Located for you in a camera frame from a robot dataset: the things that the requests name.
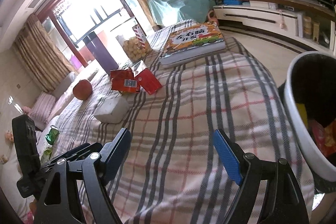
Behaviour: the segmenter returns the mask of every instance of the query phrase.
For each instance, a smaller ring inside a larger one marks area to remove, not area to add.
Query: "white box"
[[[251,7],[269,8],[268,2],[250,0]]]
[[[296,15],[298,36],[303,38],[303,17],[305,16],[305,11],[297,12]]]
[[[278,4],[277,3],[269,2],[268,6],[272,10],[277,10],[278,9]]]
[[[128,102],[122,96],[106,99],[93,113],[94,117],[105,123],[119,123],[129,109]]]

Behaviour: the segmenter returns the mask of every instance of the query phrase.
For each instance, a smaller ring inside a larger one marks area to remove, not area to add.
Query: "book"
[[[225,49],[223,35],[213,22],[197,24],[172,32],[159,57],[162,65],[184,64],[197,57],[211,55]]]
[[[223,53],[225,49],[221,49],[219,51],[214,51],[214,52],[211,52],[211,55],[216,55],[216,54],[220,54],[220,53]],[[188,58],[188,59],[184,59],[182,61],[177,61],[177,62],[174,62],[174,63],[170,63],[170,64],[161,64],[161,66],[164,68],[164,69],[168,69],[168,68],[173,68],[173,67],[177,67],[179,65],[183,65],[183,64],[186,64],[186,63],[189,63],[189,62],[193,62],[193,61],[196,61],[198,59],[201,59],[203,57],[208,57],[209,54],[203,54],[203,55],[199,55],[199,56],[195,56],[195,57],[191,57],[191,58]]]

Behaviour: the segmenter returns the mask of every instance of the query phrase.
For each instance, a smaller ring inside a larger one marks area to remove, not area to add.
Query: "screw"
[[[57,161],[57,164],[58,165],[62,165],[63,163],[65,163],[65,159],[64,158],[61,158]]]
[[[248,159],[250,159],[250,160],[252,160],[255,156],[254,156],[253,153],[246,153],[245,157],[248,158]]]
[[[286,159],[284,159],[284,158],[280,158],[280,159],[279,159],[279,162],[280,162],[281,164],[283,164],[283,165],[286,165],[286,164],[287,164],[287,161],[286,161]]]
[[[90,159],[92,159],[92,160],[96,160],[96,159],[98,159],[98,158],[99,158],[99,156],[100,156],[100,154],[99,154],[99,153],[97,153],[97,152],[94,152],[94,153],[92,153],[92,154],[90,155]]]

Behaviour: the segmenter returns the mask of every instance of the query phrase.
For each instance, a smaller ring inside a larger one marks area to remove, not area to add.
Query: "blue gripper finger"
[[[241,185],[243,176],[240,172],[239,161],[219,130],[216,130],[213,133],[213,145],[217,150],[218,156],[223,163],[229,178],[236,182],[237,185]]]

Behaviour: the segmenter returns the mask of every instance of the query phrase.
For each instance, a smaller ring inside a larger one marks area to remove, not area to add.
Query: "green bottle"
[[[59,128],[56,126],[50,126],[51,129],[49,133],[45,136],[45,139],[50,145],[53,145],[55,143],[55,140],[57,136],[59,135]]]
[[[52,146],[48,145],[47,148],[43,151],[43,154],[41,156],[41,163],[44,164],[50,160],[51,153],[53,152]]]

